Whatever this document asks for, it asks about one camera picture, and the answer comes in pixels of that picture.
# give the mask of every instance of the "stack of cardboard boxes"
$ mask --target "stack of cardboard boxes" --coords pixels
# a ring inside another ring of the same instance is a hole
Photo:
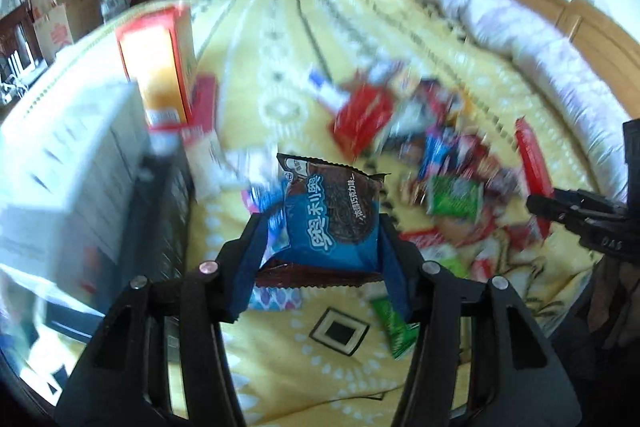
[[[58,51],[102,24],[99,0],[31,0],[31,9],[38,44],[49,64]]]

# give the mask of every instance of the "yellow bedsheet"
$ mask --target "yellow bedsheet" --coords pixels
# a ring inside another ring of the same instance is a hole
[[[506,165],[519,165],[511,137],[516,118],[526,116],[555,186],[593,189],[584,155],[543,97],[508,61],[464,42],[462,29],[441,19],[433,7],[417,0],[196,0],[194,7],[201,12],[194,29],[200,20],[217,18],[198,70],[219,79],[218,133],[224,147],[277,142],[283,152],[344,162],[326,130],[330,115],[296,88],[296,80],[311,65],[324,65],[340,83],[378,54],[408,58],[421,74],[467,92],[478,125]],[[371,165],[356,165],[372,171]],[[427,228],[423,211],[397,204],[398,175],[406,168],[383,155],[376,170],[391,172],[386,188],[400,228]],[[526,219],[523,201],[510,205],[508,215],[513,221]],[[225,241],[239,236],[247,219],[236,192],[194,207],[190,266],[215,258]],[[467,248],[463,262],[471,263],[477,253]],[[554,228],[542,248],[502,259],[500,265],[542,327],[551,331],[583,288],[593,263],[594,256],[578,247],[573,235]],[[247,311],[223,328],[248,422],[389,425],[408,358],[390,357],[379,322],[356,290],[305,289],[304,298],[300,311]],[[309,338],[328,307],[370,324],[352,357]],[[465,402],[468,366],[460,375],[454,406]]]

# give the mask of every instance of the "blue oreo package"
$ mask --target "blue oreo package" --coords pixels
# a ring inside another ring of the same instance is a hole
[[[290,247],[278,259],[328,269],[380,271],[379,194],[384,174],[278,154],[288,181],[284,213]]]

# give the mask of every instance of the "red and yellow box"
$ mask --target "red and yellow box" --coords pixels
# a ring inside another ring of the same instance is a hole
[[[117,28],[116,38],[124,70],[140,87],[149,127],[191,124],[196,58],[190,7],[144,14]]]

